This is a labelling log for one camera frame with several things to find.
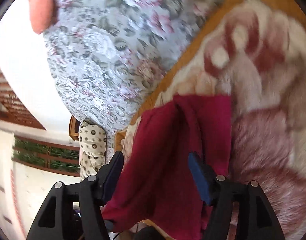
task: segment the white wall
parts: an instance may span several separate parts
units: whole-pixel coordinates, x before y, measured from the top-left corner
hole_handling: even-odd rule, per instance
[[[68,134],[71,114],[55,89],[43,35],[32,31],[28,0],[15,0],[0,21],[0,68],[18,98],[47,131]]]
[[[24,240],[21,225],[16,215],[12,195],[11,169],[13,162],[12,146],[14,144],[14,135],[0,131],[0,186],[5,193],[0,191],[0,227],[9,240]],[[3,216],[11,220],[12,224],[7,222]]]
[[[13,132],[15,135],[23,136],[25,138],[80,147],[79,142],[73,141],[69,136],[69,123],[67,124],[67,130],[65,132],[57,132],[36,129],[0,120],[0,129],[3,131]]]
[[[55,182],[78,183],[80,178],[42,171],[14,162],[15,189],[19,211],[26,231]]]

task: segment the window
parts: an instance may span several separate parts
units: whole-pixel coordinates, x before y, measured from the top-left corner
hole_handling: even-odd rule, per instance
[[[54,173],[79,177],[79,148],[15,137],[13,161]]]

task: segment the red towel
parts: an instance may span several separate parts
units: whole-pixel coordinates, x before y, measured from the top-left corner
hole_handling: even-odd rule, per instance
[[[226,175],[230,147],[230,97],[175,96],[146,111],[103,218],[114,220],[114,231],[150,219],[177,240],[200,239],[210,208],[203,210],[188,154],[197,152],[217,174]]]

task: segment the floral blanket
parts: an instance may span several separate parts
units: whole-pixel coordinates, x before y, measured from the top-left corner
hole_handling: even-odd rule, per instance
[[[155,107],[175,94],[231,95],[230,176],[240,182],[258,180],[285,236],[300,239],[306,230],[303,27],[258,0],[246,0],[204,38],[191,62],[159,94]],[[126,161],[132,157],[140,122],[129,126],[121,141]]]
[[[57,91],[80,121],[124,129],[223,0],[55,0],[44,33]]]

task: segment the green plant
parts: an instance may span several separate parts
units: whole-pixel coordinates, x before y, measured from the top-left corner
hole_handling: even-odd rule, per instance
[[[62,170],[67,172],[79,172],[80,166],[78,164],[71,164],[55,160],[46,160],[36,156],[36,153],[45,154],[45,156],[54,156],[70,160],[78,160],[79,152],[73,150],[62,149],[58,147],[48,147],[46,145],[15,139],[13,158],[20,161],[38,165],[41,167],[49,167],[54,170]]]

